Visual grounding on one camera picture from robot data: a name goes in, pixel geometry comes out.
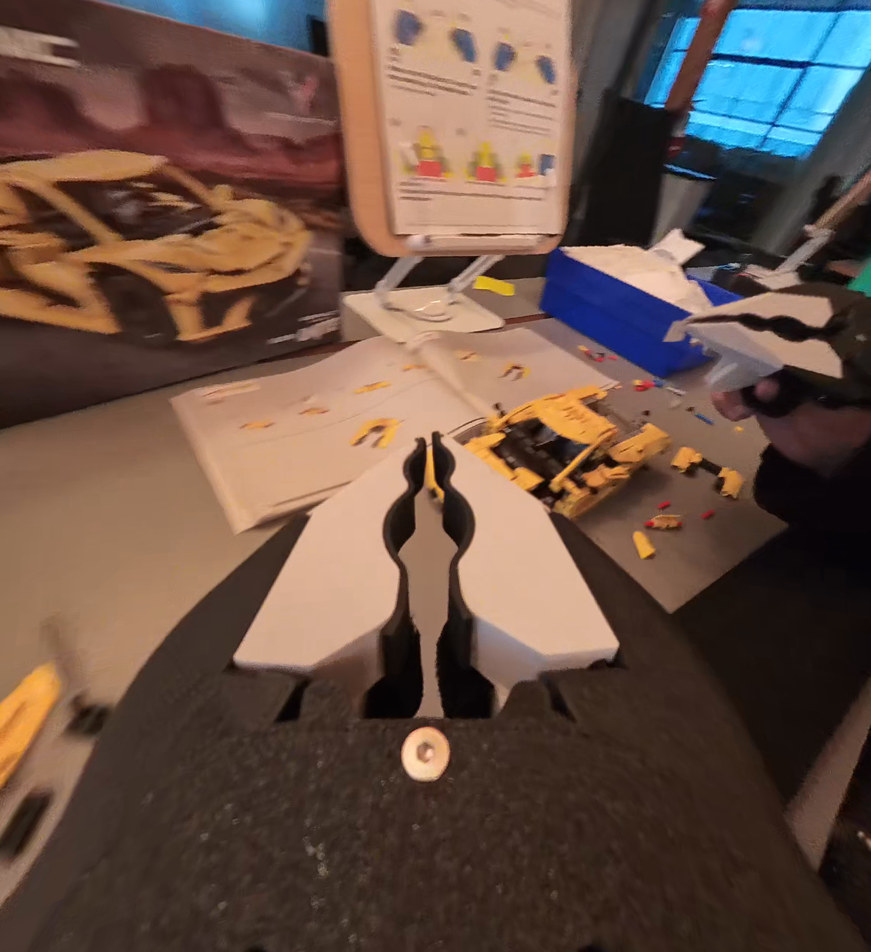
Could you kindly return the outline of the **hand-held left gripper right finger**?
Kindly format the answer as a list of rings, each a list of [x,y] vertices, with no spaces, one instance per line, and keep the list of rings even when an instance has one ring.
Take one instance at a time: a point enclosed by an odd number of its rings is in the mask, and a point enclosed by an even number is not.
[[[620,642],[553,517],[450,437],[432,435],[442,528],[455,544],[436,644],[446,718],[490,718],[521,683],[618,660]]]

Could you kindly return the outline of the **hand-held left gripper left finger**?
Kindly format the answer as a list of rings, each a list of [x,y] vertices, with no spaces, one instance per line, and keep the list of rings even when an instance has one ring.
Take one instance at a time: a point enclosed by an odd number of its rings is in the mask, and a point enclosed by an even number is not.
[[[401,551],[416,531],[427,442],[415,440],[317,506],[233,656],[330,681],[366,718],[412,718],[424,693]]]

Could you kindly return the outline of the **yellow brick piece black connector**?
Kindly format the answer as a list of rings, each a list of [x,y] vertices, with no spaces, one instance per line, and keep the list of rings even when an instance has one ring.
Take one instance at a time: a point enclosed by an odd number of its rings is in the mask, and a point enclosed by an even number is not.
[[[722,470],[724,470],[723,466],[712,462],[698,450],[689,446],[680,447],[671,459],[670,465],[674,470],[685,476],[691,476],[698,470],[702,470],[719,478]]]

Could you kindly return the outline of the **person's right forearm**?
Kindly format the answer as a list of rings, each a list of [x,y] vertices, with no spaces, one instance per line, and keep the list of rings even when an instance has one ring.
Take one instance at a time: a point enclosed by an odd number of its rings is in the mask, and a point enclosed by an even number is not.
[[[828,477],[789,462],[767,443],[753,496],[792,529],[871,559],[871,439]]]

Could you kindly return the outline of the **grey desk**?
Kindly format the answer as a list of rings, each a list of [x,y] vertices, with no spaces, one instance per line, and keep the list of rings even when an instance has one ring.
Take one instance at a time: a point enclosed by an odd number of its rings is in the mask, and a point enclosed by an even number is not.
[[[0,700],[47,660],[40,627],[51,618],[74,654],[79,689],[94,704],[114,706],[163,638],[185,614],[251,556],[283,522],[234,534],[183,434],[170,399],[193,387],[280,374],[316,363],[350,345],[331,344],[287,358],[228,370],[56,418],[0,431]],[[747,479],[764,440],[744,424],[705,425],[668,395],[628,392],[640,368],[625,360],[600,365],[622,387],[612,401],[632,421],[641,409],[675,438]],[[704,371],[669,378],[690,392],[690,404],[713,413]],[[685,478],[666,462],[580,522],[668,611],[674,611],[782,531],[783,523],[751,501],[720,500],[698,474]],[[656,559],[633,553],[634,523],[670,501],[689,517]],[[715,508],[715,518],[702,512]],[[419,713],[440,715],[436,639],[446,620],[452,546],[439,512],[417,502],[418,534],[406,549],[410,604],[421,638],[425,687]],[[0,833],[21,799],[48,788],[53,801],[29,846],[0,863],[0,908],[51,838],[93,752],[92,741],[69,736],[68,705],[57,708],[37,744],[0,796]]]

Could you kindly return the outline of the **person's right hand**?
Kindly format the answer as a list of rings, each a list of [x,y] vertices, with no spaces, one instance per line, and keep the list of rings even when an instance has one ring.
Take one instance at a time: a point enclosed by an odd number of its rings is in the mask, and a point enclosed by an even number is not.
[[[841,469],[871,439],[871,409],[828,409],[804,403],[782,417],[754,411],[741,391],[714,391],[715,410],[732,422],[752,419],[770,446],[786,460],[828,477]]]

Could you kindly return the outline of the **scattered red blue pins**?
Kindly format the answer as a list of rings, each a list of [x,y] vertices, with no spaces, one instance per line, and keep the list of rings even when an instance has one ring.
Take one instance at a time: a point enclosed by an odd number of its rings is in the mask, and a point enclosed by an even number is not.
[[[656,390],[661,394],[667,394],[670,410],[680,409],[684,413],[689,414],[693,419],[703,422],[705,425],[717,425],[717,419],[712,416],[712,413],[707,413],[703,408],[699,409],[698,405],[688,402],[688,398],[691,394],[685,389],[656,378],[634,379],[632,380],[631,387],[634,392],[637,393],[647,393]]]

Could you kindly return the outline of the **crumpled white paper bags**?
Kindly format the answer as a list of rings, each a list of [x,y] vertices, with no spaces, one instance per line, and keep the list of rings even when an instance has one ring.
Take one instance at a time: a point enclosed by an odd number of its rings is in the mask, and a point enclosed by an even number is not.
[[[704,250],[704,244],[687,238],[680,229],[668,232],[649,248],[613,244],[569,245],[561,246],[560,250],[588,268],[690,314],[714,306],[704,289],[691,280],[683,268]]]

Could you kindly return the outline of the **open instruction booklet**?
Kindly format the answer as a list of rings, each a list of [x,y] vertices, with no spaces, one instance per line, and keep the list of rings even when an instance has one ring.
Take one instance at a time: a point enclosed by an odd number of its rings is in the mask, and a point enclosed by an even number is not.
[[[432,432],[495,409],[618,382],[529,326],[378,336],[280,374],[198,387],[171,404],[235,533],[309,509]]]

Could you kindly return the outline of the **blue plastic bin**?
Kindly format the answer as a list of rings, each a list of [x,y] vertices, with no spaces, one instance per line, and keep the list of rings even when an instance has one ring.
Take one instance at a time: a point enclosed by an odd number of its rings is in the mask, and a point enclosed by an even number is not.
[[[560,248],[548,257],[541,295],[545,313],[657,377],[706,363],[702,347],[690,338],[663,340],[674,321],[693,314],[588,268]],[[691,280],[704,289],[713,307],[739,300],[717,285]]]

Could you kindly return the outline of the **bright industrial window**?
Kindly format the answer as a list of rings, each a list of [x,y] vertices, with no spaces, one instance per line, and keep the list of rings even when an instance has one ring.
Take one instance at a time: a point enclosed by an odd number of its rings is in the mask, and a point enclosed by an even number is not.
[[[871,66],[871,2],[738,2],[683,134],[720,149],[808,157]]]

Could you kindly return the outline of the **printed instruction sheet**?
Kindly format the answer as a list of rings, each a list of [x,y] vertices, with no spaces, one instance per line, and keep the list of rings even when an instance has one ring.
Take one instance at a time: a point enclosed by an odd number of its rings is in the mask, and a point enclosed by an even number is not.
[[[571,2],[371,6],[393,232],[561,233]]]

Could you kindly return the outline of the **cluster of black connectors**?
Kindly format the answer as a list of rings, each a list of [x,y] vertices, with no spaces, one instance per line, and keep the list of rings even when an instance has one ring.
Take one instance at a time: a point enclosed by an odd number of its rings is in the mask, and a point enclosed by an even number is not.
[[[33,789],[14,810],[0,833],[0,863],[13,863],[34,839],[54,798],[48,788]]]

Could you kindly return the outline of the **black brick set box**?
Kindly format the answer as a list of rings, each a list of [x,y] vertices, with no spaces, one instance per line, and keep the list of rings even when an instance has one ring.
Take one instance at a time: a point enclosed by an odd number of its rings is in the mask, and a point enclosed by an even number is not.
[[[323,11],[0,1],[0,429],[339,339]]]

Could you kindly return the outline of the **wooden document stand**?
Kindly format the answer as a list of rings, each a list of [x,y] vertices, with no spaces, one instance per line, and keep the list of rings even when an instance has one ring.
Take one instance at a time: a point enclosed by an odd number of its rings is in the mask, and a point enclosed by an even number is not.
[[[344,339],[382,335],[404,343],[426,331],[474,334],[499,329],[506,319],[474,301],[468,291],[478,276],[505,257],[546,254],[563,237],[568,223],[576,104],[572,53],[572,91],[565,129],[571,149],[565,157],[570,164],[560,173],[566,212],[562,232],[549,236],[398,236],[393,232],[383,154],[371,3],[327,4],[349,207],[361,239],[380,256],[394,260],[371,291],[341,297]]]

